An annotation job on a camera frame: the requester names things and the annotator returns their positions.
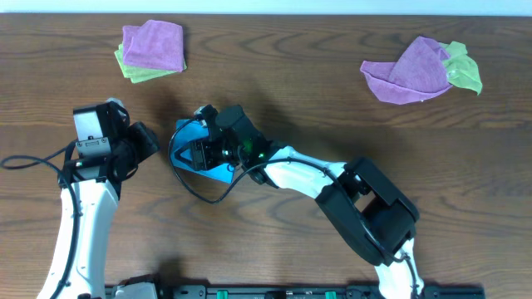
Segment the blue microfiber cloth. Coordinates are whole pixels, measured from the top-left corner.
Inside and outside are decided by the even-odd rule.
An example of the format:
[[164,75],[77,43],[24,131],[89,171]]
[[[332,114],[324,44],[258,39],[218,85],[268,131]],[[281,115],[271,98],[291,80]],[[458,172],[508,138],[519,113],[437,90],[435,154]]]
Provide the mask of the blue microfiber cloth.
[[171,150],[171,160],[176,168],[188,170],[192,173],[200,174],[209,179],[231,184],[234,177],[234,167],[229,164],[221,164],[210,170],[193,170],[187,164],[177,159],[177,152],[189,141],[203,139],[209,135],[208,129],[204,128],[198,121],[186,125],[174,138],[174,144]]

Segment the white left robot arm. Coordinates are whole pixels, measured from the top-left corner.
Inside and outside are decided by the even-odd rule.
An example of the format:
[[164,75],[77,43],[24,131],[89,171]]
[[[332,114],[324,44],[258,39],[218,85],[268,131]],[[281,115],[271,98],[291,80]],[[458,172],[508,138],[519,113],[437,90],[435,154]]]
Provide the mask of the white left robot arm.
[[120,100],[73,111],[77,139],[58,176],[62,216],[40,298],[103,298],[106,251],[121,185],[160,143],[142,122],[130,122]]

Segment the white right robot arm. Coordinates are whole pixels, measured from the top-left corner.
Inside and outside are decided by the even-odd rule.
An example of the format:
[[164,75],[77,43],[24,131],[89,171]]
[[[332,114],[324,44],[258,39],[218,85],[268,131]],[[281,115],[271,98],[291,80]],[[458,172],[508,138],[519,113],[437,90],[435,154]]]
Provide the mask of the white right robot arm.
[[291,189],[315,200],[345,243],[372,264],[384,298],[419,298],[424,282],[413,254],[414,203],[369,159],[315,159],[267,139],[241,105],[200,107],[168,144],[173,170],[240,167],[257,184]]

